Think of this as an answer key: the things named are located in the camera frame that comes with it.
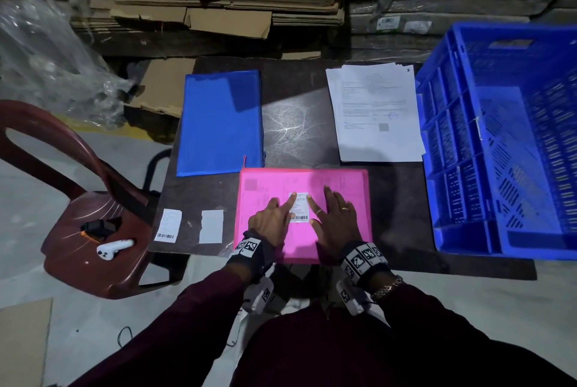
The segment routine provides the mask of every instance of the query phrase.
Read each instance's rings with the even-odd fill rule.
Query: pink folder
[[[364,241],[372,241],[369,174],[359,169],[285,169],[243,168],[238,187],[234,245],[242,240],[249,218],[278,197],[283,204],[293,191],[308,193],[327,211],[323,187],[328,185],[351,201],[357,210],[357,222]],[[316,218],[309,208],[309,218]],[[317,236],[309,223],[289,223],[285,246],[277,262],[318,264]]]

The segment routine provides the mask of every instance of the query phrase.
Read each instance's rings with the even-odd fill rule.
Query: table
[[[290,168],[362,167],[369,171],[373,241],[394,270],[508,279],[537,279],[532,260],[451,255],[437,252],[422,163],[345,164],[339,159],[335,121],[325,70],[341,66],[329,60],[272,60],[200,57],[194,73],[258,69],[261,73],[265,165]],[[149,250],[223,256],[234,236],[238,173],[176,177],[180,133],[156,212],[158,229],[164,208],[180,209],[176,243],[152,241]],[[201,212],[224,210],[220,244],[198,244]]]

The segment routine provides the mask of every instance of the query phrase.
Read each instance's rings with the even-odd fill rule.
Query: wristband
[[[275,261],[276,248],[254,229],[247,230],[244,236],[230,254],[227,264],[245,265],[252,274],[252,283],[255,284]]]
[[[368,291],[369,281],[378,272],[390,272],[387,261],[374,243],[350,241],[340,251],[340,267],[351,281]]]

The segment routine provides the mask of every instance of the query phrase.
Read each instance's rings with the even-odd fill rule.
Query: blue plastic crate
[[[452,26],[417,73],[437,249],[577,260],[577,26]]]

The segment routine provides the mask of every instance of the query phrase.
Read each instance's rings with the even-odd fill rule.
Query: brown plastic chair
[[[86,191],[68,177],[15,145],[6,135],[14,129],[62,151],[99,176],[106,191]],[[100,160],[83,139],[50,113],[20,101],[0,100],[0,159],[63,192],[70,204],[44,240],[44,269],[59,281],[95,296],[121,299],[182,280],[187,255],[151,253],[157,196],[145,192]],[[82,224],[121,218],[119,230],[105,242],[134,239],[113,260],[101,259],[97,244],[80,234]],[[169,269],[169,280],[140,285],[149,263]]]

